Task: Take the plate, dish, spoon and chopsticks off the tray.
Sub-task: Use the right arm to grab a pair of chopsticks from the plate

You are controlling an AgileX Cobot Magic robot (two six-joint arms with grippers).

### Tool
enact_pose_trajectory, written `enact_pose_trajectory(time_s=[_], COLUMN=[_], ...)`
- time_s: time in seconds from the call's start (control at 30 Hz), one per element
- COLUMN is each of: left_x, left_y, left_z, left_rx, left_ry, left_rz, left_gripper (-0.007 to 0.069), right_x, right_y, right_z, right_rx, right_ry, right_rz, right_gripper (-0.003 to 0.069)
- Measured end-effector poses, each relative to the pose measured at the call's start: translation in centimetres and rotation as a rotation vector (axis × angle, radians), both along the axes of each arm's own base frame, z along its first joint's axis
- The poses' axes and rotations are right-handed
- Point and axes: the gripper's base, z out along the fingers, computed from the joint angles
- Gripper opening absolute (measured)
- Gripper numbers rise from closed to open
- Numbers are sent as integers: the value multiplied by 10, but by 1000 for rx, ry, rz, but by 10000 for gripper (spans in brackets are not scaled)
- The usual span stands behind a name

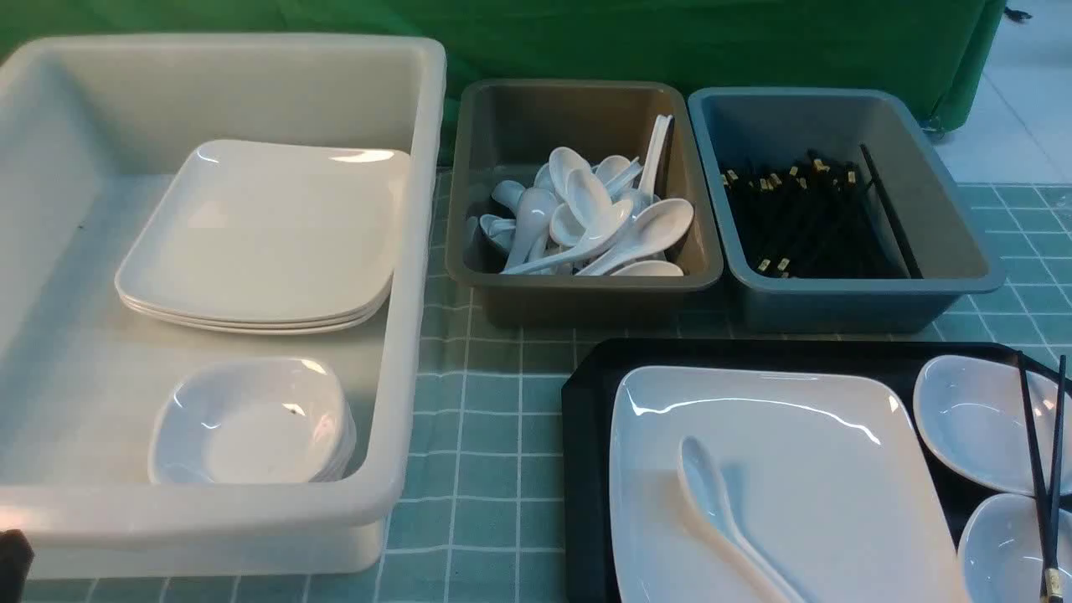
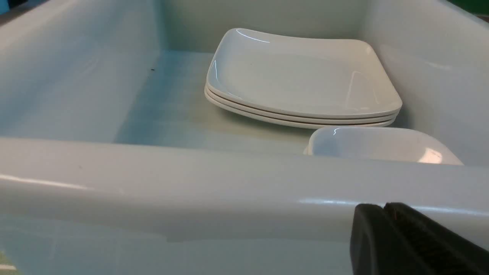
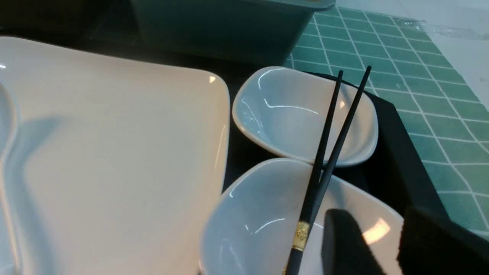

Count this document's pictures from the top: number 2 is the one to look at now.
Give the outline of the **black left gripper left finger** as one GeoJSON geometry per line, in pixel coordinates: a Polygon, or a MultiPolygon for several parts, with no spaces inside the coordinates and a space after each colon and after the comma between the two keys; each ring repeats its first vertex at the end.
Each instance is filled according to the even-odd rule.
{"type": "Polygon", "coordinates": [[[355,207],[350,238],[354,275],[415,275],[417,263],[412,256],[412,249],[382,207],[355,207]]]}

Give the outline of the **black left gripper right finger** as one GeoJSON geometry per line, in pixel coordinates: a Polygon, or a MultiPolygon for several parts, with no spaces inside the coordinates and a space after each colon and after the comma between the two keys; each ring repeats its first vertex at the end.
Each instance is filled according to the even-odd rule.
{"type": "Polygon", "coordinates": [[[416,209],[388,202],[384,210],[414,252],[436,275],[487,275],[486,249],[461,237],[416,209]]]}

